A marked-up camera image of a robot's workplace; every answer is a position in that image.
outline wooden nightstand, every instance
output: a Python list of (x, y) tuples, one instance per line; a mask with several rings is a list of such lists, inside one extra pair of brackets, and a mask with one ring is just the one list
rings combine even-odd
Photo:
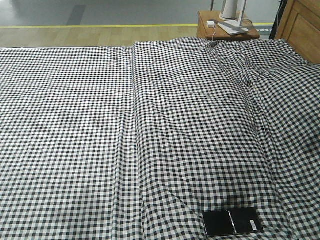
[(243, 25), (247, 26), (249, 32), (238, 35), (229, 35), (221, 27), (216, 25), (216, 33), (213, 28), (207, 28), (207, 21), (214, 19), (216, 22), (223, 22), (219, 17), (220, 11), (199, 11), (198, 30), (196, 36), (208, 40), (227, 40), (227, 41), (247, 41), (260, 38), (258, 31), (251, 22), (244, 21)]

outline lamp base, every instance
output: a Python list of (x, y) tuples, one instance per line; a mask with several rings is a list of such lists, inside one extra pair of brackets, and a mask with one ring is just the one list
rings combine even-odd
[(223, 15), (222, 15), (221, 12), (220, 12), (220, 14), (219, 14), (219, 18), (220, 18), (221, 20), (223, 20), (223, 21), (229, 21), (229, 20), (234, 20), (234, 19), (236, 19), (236, 17), (225, 18), (225, 17), (223, 17)]
[(218, 25), (225, 30), (229, 35), (244, 34), (249, 32), (245, 26), (239, 25), (236, 20), (219, 22)]

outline black phone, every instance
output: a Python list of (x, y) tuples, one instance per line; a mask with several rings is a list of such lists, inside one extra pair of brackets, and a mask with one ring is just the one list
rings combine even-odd
[(206, 233), (211, 237), (263, 230), (254, 207), (207, 211), (202, 216)]

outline black and white gingham fabric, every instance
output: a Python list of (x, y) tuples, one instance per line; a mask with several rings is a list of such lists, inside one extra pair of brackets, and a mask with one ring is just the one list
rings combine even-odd
[(0, 50), (0, 239), (138, 239), (131, 48)]
[(283, 41), (0, 50), (1, 239), (319, 239), (319, 75)]
[(132, 64), (147, 238), (205, 239), (203, 211), (242, 207), (263, 232), (212, 239), (320, 238), (318, 65), (196, 38), (136, 43)]

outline power adapter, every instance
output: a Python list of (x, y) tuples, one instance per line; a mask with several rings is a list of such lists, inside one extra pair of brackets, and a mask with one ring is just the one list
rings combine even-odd
[(213, 20), (209, 20), (206, 22), (207, 28), (208, 29), (215, 29), (216, 28), (216, 23)]

